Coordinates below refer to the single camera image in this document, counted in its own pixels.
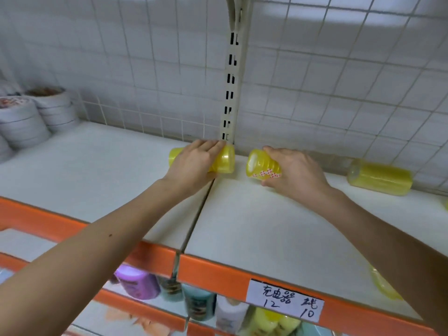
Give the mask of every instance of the finger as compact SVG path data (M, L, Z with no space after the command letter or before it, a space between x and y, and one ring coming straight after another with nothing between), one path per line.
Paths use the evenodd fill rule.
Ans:
M275 161L282 157L282 153L279 149L272 148L271 146L263 146L263 150Z
M218 174L216 172L209 172L205 176L205 179L207 180L207 182L209 182L209 181L212 181L213 179L215 179L217 176L218 176Z
M221 152L221 150L224 148L224 146L225 146L225 141L221 140L215 146L213 146L212 148L210 148L208 150L208 152L210 153L210 156L212 157L213 160L216 159L216 157Z
M261 182L261 185L275 188L279 181L280 178L267 178Z
M197 140L193 141L191 144L185 146L183 151L194 150L194 149L198 148L199 146L201 146L203 143L204 143L204 141L202 139L197 139Z
M217 142L217 140L207 140L205 143L199 146L199 149L202 151L208 151L210 148L215 146Z

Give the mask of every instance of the shelf unit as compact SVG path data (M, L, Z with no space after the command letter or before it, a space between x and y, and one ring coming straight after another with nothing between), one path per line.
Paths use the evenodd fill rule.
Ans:
M0 228L6 229L0 237L12 228L52 242L64 240L162 177L168 169L169 150L184 144L84 123L19 152L0 166L0 177L8 174L2 177L6 181L0 189ZM99 152L104 151L106 156L100 160ZM404 301L389 300L375 288L367 261L336 229L248 179L245 162L246 158L237 156L236 171L216 180L208 195L204 189L172 209L126 261L163 276L170 276L178 261L180 282L240 301L246 300L251 279L321 298L325 303L318 324L348 335L436 335ZM36 164L30 174L29 165ZM327 174L327 179L370 212L448 255L448 213L442 197L418 191L392 197L351 187L337 175ZM36 247L33 252L43 253L50 247ZM25 263L0 254L0 267L16 270L18 264ZM118 294L120 299L110 298L107 291L99 297L175 330L184 330L180 330L182 320L188 324L188 335L227 336L210 324L189 320L186 312Z

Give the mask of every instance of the price label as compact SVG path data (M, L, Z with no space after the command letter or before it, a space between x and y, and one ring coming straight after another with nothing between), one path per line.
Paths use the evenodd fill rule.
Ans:
M314 323L319 322L324 304L322 299L259 280L250 280L246 302Z

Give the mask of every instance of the right hand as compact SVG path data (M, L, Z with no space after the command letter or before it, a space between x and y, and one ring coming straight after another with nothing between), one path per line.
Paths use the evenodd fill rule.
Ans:
M311 210L334 190L320 166L307 154L285 148L274 149L271 146L264 146L263 149L279 163L282 172L280 178L263 180L263 186L272 187Z

